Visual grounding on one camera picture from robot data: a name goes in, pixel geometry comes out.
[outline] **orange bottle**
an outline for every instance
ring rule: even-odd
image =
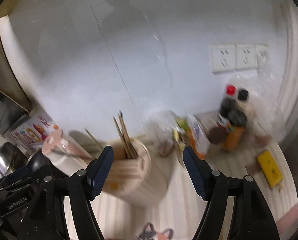
[[[235,150],[245,131],[247,124],[247,116],[238,109],[233,109],[228,113],[229,118],[229,133],[223,148],[226,152]]]

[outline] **black bottle cap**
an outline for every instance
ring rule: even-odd
[[[230,97],[225,97],[220,105],[219,114],[227,118],[228,112],[236,107],[236,100]]]
[[[247,124],[247,116],[239,109],[233,109],[228,113],[229,123],[232,126],[245,127]]]
[[[246,101],[248,99],[249,92],[246,89],[241,89],[238,92],[238,100]]]

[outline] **electrical outlet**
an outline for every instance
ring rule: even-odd
[[[256,68],[256,46],[254,44],[237,44],[236,69]]]
[[[266,61],[268,54],[269,46],[267,44],[256,44],[256,59],[258,57]]]
[[[228,72],[235,70],[235,44],[215,44],[211,45],[209,49],[210,65],[213,73]]]

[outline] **screw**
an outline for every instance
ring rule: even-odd
[[[220,175],[220,171],[218,171],[218,170],[212,170],[211,171],[211,174],[218,177]]]
[[[247,180],[247,181],[249,181],[249,182],[252,182],[252,181],[254,180],[254,178],[253,178],[252,176],[247,175],[247,176],[245,177],[245,180]]]
[[[49,182],[49,181],[51,181],[52,180],[52,176],[50,176],[50,175],[48,175],[48,176],[46,176],[45,178],[44,178],[44,181],[45,182]]]
[[[77,171],[77,175],[78,175],[78,176],[83,176],[83,175],[85,175],[85,173],[86,173],[85,170],[78,170],[78,171]]]

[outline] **sauce bottle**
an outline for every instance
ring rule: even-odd
[[[236,107],[236,87],[233,85],[226,86],[226,95],[223,98],[220,109],[219,109],[219,119],[218,119],[218,126],[226,128],[228,127],[228,113],[232,109]]]
[[[236,107],[236,100],[231,97],[225,97],[220,105],[218,126],[226,128],[228,127],[228,113]]]
[[[223,148],[226,152],[235,150],[245,131],[247,116],[239,109],[233,109],[228,113],[229,133]]]

